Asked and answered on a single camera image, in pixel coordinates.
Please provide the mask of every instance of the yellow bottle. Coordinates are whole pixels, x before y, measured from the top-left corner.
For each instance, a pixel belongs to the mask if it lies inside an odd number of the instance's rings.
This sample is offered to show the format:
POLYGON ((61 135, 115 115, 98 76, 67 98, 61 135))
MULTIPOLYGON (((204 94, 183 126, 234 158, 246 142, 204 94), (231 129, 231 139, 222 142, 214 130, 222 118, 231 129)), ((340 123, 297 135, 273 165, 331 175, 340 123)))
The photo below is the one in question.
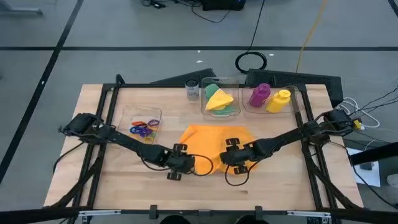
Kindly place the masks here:
POLYGON ((290 102, 290 91, 281 90, 271 98, 267 104, 266 109, 271 113, 280 112, 283 107, 290 102))

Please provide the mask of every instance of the wooden tabletop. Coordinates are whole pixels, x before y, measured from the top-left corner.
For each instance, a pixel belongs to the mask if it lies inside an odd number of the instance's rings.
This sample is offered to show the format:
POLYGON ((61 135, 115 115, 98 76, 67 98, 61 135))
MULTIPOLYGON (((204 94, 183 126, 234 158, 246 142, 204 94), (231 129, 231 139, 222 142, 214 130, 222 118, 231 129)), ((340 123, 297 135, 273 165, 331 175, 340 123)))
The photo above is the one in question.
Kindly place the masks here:
MULTIPOLYGON (((314 116, 331 110, 324 85, 307 85, 314 116)), ((77 113, 95 114, 101 85, 83 85, 73 117, 77 113)), ((107 114, 108 94, 103 114, 107 114)), ((162 110, 156 144, 172 147, 190 124, 245 126, 257 138, 271 138, 297 127, 294 116, 250 118, 241 114, 231 121, 208 121, 200 112, 200 100, 188 101, 184 88, 122 88, 119 91, 113 124, 118 125, 125 106, 152 106, 162 110)), ((340 137, 332 141, 343 143, 340 137)), ((76 138, 66 138, 62 154, 77 145, 76 138)), ((85 144, 66 156, 54 173, 45 205, 58 201, 78 180, 85 144)), ((333 144, 323 147, 331 181, 354 203, 363 206, 345 150, 333 144)), ((206 177, 183 175, 182 180, 166 179, 165 172, 146 168, 135 152, 108 144, 98 191, 97 209, 143 209, 158 205, 159 210, 314 210, 307 168, 299 141, 284 146, 272 157, 259 163, 247 184, 229 186, 223 174, 206 177)), ((241 177, 231 177, 240 182, 241 177)), ((320 181, 322 202, 328 206, 320 181)), ((90 183, 86 184, 81 205, 85 205, 90 183)))

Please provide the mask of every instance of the purple bottle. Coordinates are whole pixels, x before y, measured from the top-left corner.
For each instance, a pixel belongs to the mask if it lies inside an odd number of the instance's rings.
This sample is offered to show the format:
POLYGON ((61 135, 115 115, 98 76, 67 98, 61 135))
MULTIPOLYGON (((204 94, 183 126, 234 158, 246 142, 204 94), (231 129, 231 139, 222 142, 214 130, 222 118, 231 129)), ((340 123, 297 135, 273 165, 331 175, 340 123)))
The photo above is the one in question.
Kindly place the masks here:
POLYGON ((266 83, 257 86, 249 99, 249 104, 253 107, 261 107, 264 100, 271 94, 271 87, 266 83))

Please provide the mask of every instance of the yellow cable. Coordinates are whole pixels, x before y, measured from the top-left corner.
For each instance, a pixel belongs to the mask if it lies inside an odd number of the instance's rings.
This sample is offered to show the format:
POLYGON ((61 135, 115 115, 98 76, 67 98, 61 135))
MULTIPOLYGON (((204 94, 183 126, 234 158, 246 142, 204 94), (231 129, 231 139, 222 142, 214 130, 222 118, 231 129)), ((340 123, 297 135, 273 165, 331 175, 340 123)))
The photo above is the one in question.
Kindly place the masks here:
POLYGON ((317 28, 317 25, 319 23, 319 21, 321 20, 321 16, 323 14, 323 10, 325 9, 326 3, 328 2, 328 0, 323 0, 321 8, 319 8, 319 12, 318 12, 318 16, 317 19, 315 19, 315 22, 312 25, 312 28, 310 30, 310 32, 308 33, 307 37, 305 38, 303 47, 300 50, 300 55, 298 56, 298 60, 297 60, 297 66, 296 66, 296 73, 299 70, 299 66, 300 66, 300 61, 301 58, 303 57, 303 52, 304 52, 304 48, 307 45, 307 42, 311 39, 311 36, 313 34, 313 32, 315 31, 315 29, 317 28))

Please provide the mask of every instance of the clear plastic container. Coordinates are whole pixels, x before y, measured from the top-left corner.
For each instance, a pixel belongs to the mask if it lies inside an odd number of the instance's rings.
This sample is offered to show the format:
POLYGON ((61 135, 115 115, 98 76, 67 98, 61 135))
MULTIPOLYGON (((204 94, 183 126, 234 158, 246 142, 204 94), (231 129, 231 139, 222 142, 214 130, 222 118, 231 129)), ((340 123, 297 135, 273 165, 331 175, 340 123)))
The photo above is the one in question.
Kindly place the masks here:
POLYGON ((242 88, 241 89, 241 99, 242 99, 242 106, 245 110, 246 115, 254 116, 254 117, 264 117, 264 116, 283 116, 283 115, 291 115, 295 112, 301 111, 304 109, 304 102, 301 96, 301 92, 296 86, 285 86, 283 88, 271 88, 271 94, 267 98, 267 100, 262 104, 261 107, 253 107, 249 104, 249 99, 252 95, 254 88, 242 88), (272 96, 275 93, 281 90, 288 90, 291 93, 290 101, 287 105, 283 107, 283 109, 278 113, 271 113, 266 110, 266 105, 270 102, 272 96), (292 100, 295 100, 298 104, 297 108, 293 107, 292 100))
POLYGON ((239 80, 235 77, 207 77, 201 81, 201 102, 200 110, 207 118, 228 118, 240 114, 239 107, 239 80), (206 87, 217 85, 226 94, 233 97, 233 101, 223 110, 206 110, 209 101, 206 95, 206 87))
POLYGON ((162 110, 148 106, 125 106, 118 131, 140 142, 153 144, 162 118, 162 110))

